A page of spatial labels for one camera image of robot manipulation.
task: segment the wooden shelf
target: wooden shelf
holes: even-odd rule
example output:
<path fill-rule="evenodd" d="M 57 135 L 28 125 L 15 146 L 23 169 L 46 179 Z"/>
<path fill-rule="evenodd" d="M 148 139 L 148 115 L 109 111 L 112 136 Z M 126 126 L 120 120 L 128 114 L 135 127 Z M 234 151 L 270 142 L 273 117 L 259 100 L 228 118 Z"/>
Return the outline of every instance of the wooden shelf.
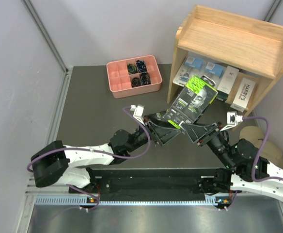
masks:
<path fill-rule="evenodd" d="M 244 116 L 283 76 L 283 26 L 196 5 L 176 33 L 168 103 L 179 87 L 173 79 L 188 51 L 261 76 L 239 73 L 226 101 L 232 104 L 243 77 L 256 81 Z"/>

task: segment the black cable bundle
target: black cable bundle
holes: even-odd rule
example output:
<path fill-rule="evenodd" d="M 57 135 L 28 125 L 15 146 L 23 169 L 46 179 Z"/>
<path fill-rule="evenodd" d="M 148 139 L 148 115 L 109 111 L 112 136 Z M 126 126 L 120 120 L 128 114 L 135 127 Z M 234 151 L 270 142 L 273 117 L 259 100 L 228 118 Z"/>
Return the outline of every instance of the black cable bundle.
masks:
<path fill-rule="evenodd" d="M 137 87 L 137 86 L 141 86 L 141 81 L 139 78 L 135 77 L 131 80 L 131 85 L 132 87 Z"/>
<path fill-rule="evenodd" d="M 143 86 L 151 84 L 149 73 L 146 72 L 141 74 L 141 84 Z"/>
<path fill-rule="evenodd" d="M 137 73 L 136 66 L 133 65 L 132 63 L 128 64 L 127 71 L 128 71 L 128 74 L 136 74 Z"/>
<path fill-rule="evenodd" d="M 137 61 L 136 61 L 136 67 L 137 67 L 137 71 L 138 71 L 139 73 L 147 72 L 146 62 L 144 62 L 144 61 L 137 60 Z"/>

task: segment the metal grate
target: metal grate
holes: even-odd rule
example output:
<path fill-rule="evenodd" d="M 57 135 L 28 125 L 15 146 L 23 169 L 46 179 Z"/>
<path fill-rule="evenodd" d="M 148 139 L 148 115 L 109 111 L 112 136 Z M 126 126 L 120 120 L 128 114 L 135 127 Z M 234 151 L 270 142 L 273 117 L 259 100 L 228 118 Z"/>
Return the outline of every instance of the metal grate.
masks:
<path fill-rule="evenodd" d="M 87 203 L 87 196 L 39 196 L 36 205 L 96 205 Z M 191 201 L 101 201 L 100 205 L 218 205 L 216 197 L 205 196 L 205 200 Z"/>

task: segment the black and green box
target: black and green box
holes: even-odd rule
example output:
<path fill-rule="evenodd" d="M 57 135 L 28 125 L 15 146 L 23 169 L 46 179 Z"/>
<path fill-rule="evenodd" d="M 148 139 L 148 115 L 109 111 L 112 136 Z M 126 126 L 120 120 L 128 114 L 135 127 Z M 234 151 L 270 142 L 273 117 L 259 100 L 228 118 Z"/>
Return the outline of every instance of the black and green box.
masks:
<path fill-rule="evenodd" d="M 212 103 L 217 93 L 217 90 L 204 80 L 193 76 L 163 118 L 179 129 L 182 122 L 192 124 Z"/>

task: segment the pink organizer bin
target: pink organizer bin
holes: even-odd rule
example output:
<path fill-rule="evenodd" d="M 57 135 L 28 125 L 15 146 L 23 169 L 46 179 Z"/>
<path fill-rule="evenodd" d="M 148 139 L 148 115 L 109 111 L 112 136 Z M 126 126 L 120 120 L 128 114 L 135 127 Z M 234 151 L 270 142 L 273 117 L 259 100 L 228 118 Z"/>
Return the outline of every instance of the pink organizer bin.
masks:
<path fill-rule="evenodd" d="M 137 60 L 145 61 L 147 72 L 150 75 L 151 84 L 145 86 L 131 86 L 131 80 L 140 77 L 141 73 L 128 74 L 127 65 L 132 63 L 136 65 Z M 144 94 L 152 91 L 158 91 L 161 88 L 162 77 L 157 67 L 154 56 L 148 55 L 144 57 L 136 57 L 107 64 L 107 74 L 109 88 L 115 98 L 123 98 Z"/>

